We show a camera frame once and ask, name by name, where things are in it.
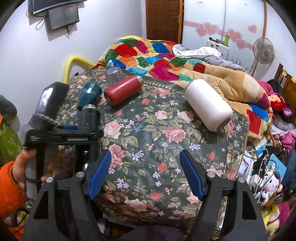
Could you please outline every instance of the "bed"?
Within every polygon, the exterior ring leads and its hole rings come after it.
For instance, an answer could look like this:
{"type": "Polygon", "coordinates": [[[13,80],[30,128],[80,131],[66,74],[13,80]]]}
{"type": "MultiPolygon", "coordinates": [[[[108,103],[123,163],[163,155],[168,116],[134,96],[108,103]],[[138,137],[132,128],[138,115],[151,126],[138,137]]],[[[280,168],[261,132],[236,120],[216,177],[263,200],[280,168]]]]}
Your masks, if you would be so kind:
{"type": "MultiPolygon", "coordinates": [[[[105,69],[94,69],[73,78],[57,121],[77,123],[76,103],[86,82],[107,88],[105,69]]],[[[104,138],[101,148],[112,152],[104,187],[95,202],[109,220],[125,226],[158,223],[190,230],[201,206],[179,163],[188,149],[208,171],[234,179],[245,149],[249,120],[234,111],[224,129],[209,132],[174,83],[143,76],[142,92],[118,108],[102,98],[98,107],[104,138]]],[[[74,147],[62,147],[71,157],[74,147]]],[[[63,163],[71,171],[71,161],[63,163]]],[[[217,226],[226,201],[222,200],[217,226]]]]}
{"type": "MultiPolygon", "coordinates": [[[[106,65],[120,66],[126,75],[140,74],[142,92],[118,108],[102,98],[98,107],[104,138],[101,148],[112,152],[112,164],[95,202],[113,223],[137,226],[156,223],[178,226],[186,234],[195,221],[201,201],[188,185],[179,163],[188,149],[206,170],[235,179],[247,139],[260,138],[271,124],[265,90],[243,71],[184,59],[172,53],[175,43],[137,36],[115,40],[90,71],[70,80],[69,92],[59,110],[61,124],[77,123],[76,103],[86,82],[106,89],[106,65]],[[184,97],[193,79],[205,79],[233,108],[224,129],[209,132],[184,97]]],[[[71,157],[74,147],[63,147],[71,157]]],[[[64,163],[71,168],[71,161],[64,163]]],[[[221,201],[217,227],[223,220],[221,201]]]]}

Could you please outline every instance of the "red water bottle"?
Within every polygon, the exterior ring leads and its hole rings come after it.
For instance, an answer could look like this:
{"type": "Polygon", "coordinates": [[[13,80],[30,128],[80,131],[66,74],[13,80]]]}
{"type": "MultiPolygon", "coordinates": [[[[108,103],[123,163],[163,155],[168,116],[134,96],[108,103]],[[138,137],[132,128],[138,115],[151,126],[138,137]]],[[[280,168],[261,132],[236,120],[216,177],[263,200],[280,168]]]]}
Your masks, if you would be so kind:
{"type": "Polygon", "coordinates": [[[104,96],[108,103],[115,107],[132,95],[140,92],[143,84],[144,81],[140,75],[130,75],[106,89],[104,96]]]}

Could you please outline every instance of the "white thermos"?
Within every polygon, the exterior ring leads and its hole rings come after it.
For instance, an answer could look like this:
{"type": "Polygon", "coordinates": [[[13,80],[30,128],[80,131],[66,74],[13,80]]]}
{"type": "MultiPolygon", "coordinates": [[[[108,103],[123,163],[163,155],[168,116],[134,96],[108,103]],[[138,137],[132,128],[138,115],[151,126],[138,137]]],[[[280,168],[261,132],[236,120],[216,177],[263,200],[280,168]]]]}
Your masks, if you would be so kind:
{"type": "Polygon", "coordinates": [[[185,89],[185,99],[209,131],[218,131],[232,118],[232,109],[203,79],[193,80],[185,89]]]}

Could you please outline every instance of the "red stuffed toy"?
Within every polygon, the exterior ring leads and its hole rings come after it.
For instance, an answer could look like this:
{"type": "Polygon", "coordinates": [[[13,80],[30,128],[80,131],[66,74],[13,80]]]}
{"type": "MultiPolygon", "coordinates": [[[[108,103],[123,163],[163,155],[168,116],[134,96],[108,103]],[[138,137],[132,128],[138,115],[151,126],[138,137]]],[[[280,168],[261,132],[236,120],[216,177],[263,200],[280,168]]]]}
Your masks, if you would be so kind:
{"type": "Polygon", "coordinates": [[[285,108],[291,110],[285,102],[285,99],[277,93],[274,93],[273,95],[270,95],[270,107],[272,108],[273,112],[283,112],[285,108]]]}

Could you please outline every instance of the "electric fan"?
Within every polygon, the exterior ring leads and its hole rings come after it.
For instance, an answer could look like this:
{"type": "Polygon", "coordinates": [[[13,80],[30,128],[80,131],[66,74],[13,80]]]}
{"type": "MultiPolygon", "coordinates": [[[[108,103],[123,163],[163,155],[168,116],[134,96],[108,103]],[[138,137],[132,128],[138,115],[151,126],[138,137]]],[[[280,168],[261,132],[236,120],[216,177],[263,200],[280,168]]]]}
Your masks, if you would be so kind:
{"type": "Polygon", "coordinates": [[[271,61],[273,61],[274,47],[267,38],[259,38],[254,44],[253,53],[255,59],[249,71],[249,75],[251,76],[254,75],[258,62],[261,64],[269,64],[271,61]]]}

